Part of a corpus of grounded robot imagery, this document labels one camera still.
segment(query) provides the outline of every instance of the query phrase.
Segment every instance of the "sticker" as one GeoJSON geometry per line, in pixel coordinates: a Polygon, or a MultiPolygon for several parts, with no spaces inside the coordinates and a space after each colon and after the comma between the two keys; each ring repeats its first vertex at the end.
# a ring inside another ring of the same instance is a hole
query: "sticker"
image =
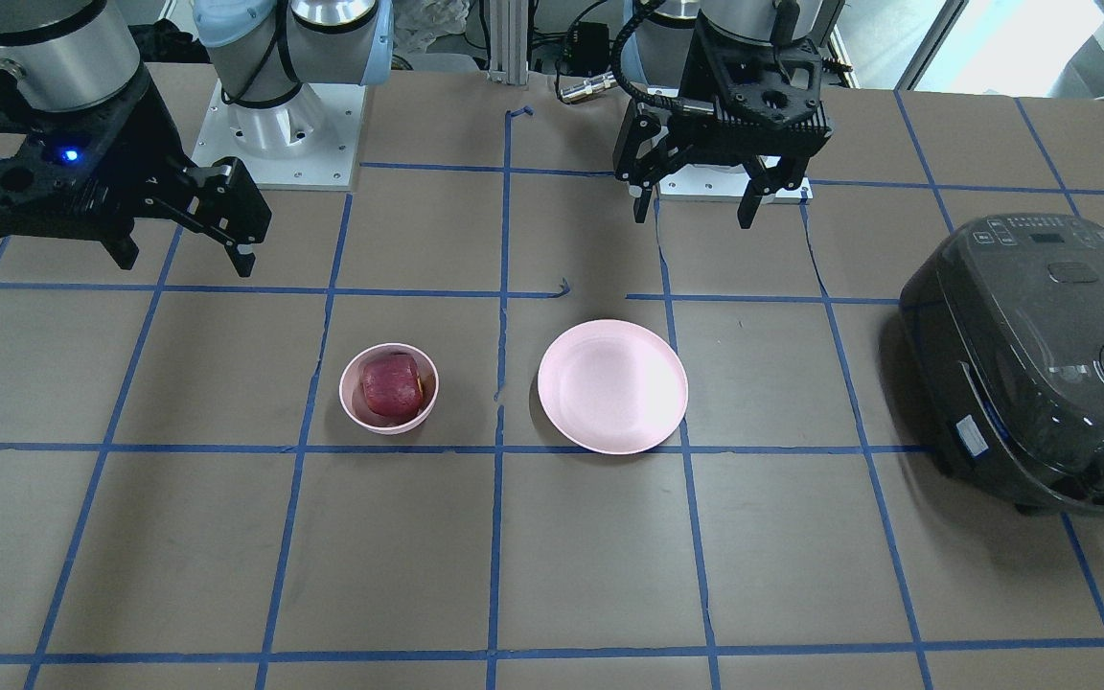
{"type": "Polygon", "coordinates": [[[985,454],[990,448],[983,439],[983,433],[977,429],[974,415],[965,415],[964,420],[956,423],[956,435],[960,436],[960,442],[964,443],[965,449],[969,450],[972,458],[977,458],[978,455],[985,454]]]}

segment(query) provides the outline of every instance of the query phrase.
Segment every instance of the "plastic bag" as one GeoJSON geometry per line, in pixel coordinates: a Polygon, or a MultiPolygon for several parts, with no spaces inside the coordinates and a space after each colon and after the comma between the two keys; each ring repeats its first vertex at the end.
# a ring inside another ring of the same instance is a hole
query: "plastic bag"
{"type": "Polygon", "coordinates": [[[395,52],[425,53],[442,35],[463,33],[468,25],[468,0],[394,0],[395,52]]]}

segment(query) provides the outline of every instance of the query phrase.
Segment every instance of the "pink plate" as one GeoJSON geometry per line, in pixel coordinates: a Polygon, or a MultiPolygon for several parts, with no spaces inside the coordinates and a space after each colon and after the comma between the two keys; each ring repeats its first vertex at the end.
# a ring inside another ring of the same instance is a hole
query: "pink plate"
{"type": "Polygon", "coordinates": [[[636,323],[602,319],[561,333],[543,353],[540,402],[549,420],[596,454],[640,454],[676,432],[688,376],[676,352],[636,323]]]}

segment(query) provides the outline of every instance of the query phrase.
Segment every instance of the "white mounting plate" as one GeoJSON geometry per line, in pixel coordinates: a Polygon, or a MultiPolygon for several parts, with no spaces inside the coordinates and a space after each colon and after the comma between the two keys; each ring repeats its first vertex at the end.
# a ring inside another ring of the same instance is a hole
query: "white mounting plate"
{"type": "Polygon", "coordinates": [[[202,119],[199,140],[190,157],[200,167],[235,156],[245,162],[258,189],[352,189],[360,124],[364,117],[364,88],[357,84],[311,84],[323,102],[326,126],[335,127],[335,146],[320,146],[296,158],[259,158],[236,144],[229,107],[220,100],[220,83],[211,92],[211,104],[202,119]]]}
{"type": "MultiPolygon", "coordinates": [[[[684,166],[658,180],[658,198],[662,201],[737,201],[744,198],[749,174],[742,167],[718,169],[707,166],[684,166]]],[[[811,200],[811,182],[806,177],[797,189],[779,189],[767,193],[762,204],[798,204],[803,193],[811,200]]]]}

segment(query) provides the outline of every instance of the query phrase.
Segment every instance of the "metal connector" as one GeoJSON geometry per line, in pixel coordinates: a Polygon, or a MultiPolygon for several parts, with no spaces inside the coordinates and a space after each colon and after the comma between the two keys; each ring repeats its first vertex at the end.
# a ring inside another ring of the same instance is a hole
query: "metal connector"
{"type": "Polygon", "coordinates": [[[580,104],[580,102],[586,100],[591,96],[595,96],[596,93],[602,93],[616,86],[616,77],[614,77],[613,71],[608,70],[606,73],[598,76],[592,76],[581,84],[574,84],[574,86],[566,86],[562,88],[560,97],[561,100],[565,102],[565,104],[580,104]]]}

